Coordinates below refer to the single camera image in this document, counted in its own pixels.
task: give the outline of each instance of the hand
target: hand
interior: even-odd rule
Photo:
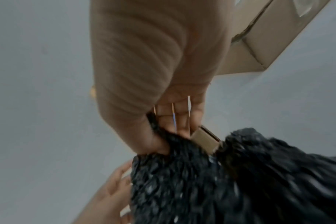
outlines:
[[[98,190],[72,224],[127,224],[132,223],[130,213],[120,216],[131,199],[130,176],[122,175],[131,168],[132,161],[117,168]]]
[[[168,131],[189,137],[200,125],[207,87],[230,46],[233,5],[234,0],[92,0],[99,111],[135,152],[168,151],[145,116],[154,107]]]

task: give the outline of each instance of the wrinkled skin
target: wrinkled skin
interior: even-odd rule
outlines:
[[[99,111],[135,152],[168,152],[145,116],[153,107],[160,126],[170,132],[189,137],[200,125],[206,89],[230,46],[233,3],[92,0]]]

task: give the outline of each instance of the black fuzzy material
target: black fuzzy material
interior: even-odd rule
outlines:
[[[336,158],[252,128],[231,133],[209,156],[148,117],[171,150],[134,158],[135,224],[336,223]]]

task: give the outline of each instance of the white wall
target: white wall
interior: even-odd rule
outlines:
[[[69,223],[133,156],[102,122],[87,0],[0,0],[0,224]],[[204,124],[336,155],[336,0],[263,74],[216,77]]]

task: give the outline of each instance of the brown cardboard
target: brown cardboard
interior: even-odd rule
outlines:
[[[219,138],[204,126],[200,126],[200,128],[191,135],[191,140],[210,155],[213,154],[220,144]]]
[[[330,0],[313,0],[309,11],[302,11],[301,1],[241,0],[234,11],[232,45],[218,74],[265,70]]]

